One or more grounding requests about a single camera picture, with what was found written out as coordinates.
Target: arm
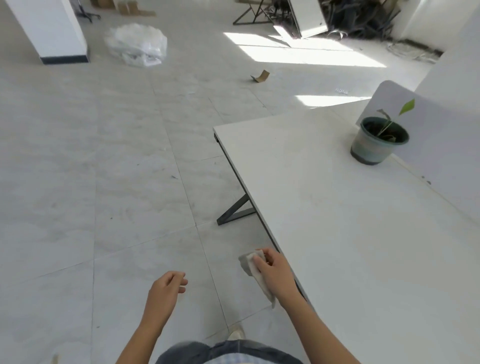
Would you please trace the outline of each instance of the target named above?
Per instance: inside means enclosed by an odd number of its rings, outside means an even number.
[[[305,301],[295,285],[285,257],[272,248],[262,249],[268,263],[254,256],[268,288],[285,308],[312,364],[360,364]]]
[[[140,325],[120,354],[117,364],[148,364],[155,343],[162,333],[188,281],[183,272],[167,272],[157,279],[148,292]]]

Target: tabletop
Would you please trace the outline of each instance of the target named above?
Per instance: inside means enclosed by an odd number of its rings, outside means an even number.
[[[479,226],[394,158],[357,162],[355,104],[214,131],[310,304],[361,362],[477,363]]]

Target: white shoe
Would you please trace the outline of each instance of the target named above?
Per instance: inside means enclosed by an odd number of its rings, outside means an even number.
[[[245,340],[245,332],[243,332],[243,329],[241,327],[238,327],[233,331],[230,336],[227,339],[228,341],[233,341],[233,340]]]

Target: green plant pot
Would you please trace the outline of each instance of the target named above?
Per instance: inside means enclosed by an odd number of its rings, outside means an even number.
[[[395,142],[377,138],[369,130],[381,128],[388,122],[385,118],[367,117],[360,123],[360,129],[355,137],[350,154],[360,163],[374,166],[385,160],[396,146],[406,144],[409,140],[407,131],[397,123],[392,123],[382,135],[394,134]]]

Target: pot rim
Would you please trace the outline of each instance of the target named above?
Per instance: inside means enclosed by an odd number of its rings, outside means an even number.
[[[363,118],[363,120],[361,121],[360,123],[360,128],[362,129],[362,131],[370,138],[374,139],[375,141],[378,141],[378,142],[382,142],[382,143],[385,143],[385,144],[388,144],[390,146],[402,146],[403,144],[406,144],[408,143],[408,141],[410,140],[410,135],[408,134],[408,132],[405,130],[405,128],[403,126],[401,126],[400,124],[396,123],[396,122],[393,122],[394,124],[398,125],[404,132],[405,134],[407,135],[407,138],[405,139],[405,141],[401,142],[401,143],[397,143],[397,142],[389,142],[387,140],[383,140],[383,139],[380,139],[379,137],[373,135],[372,133],[370,133],[366,128],[365,126],[363,125],[363,123],[365,122],[365,120],[367,119],[378,119],[378,120],[385,120],[385,121],[388,121],[388,119],[386,118],[380,118],[380,117],[377,117],[377,116],[367,116],[366,118]]]

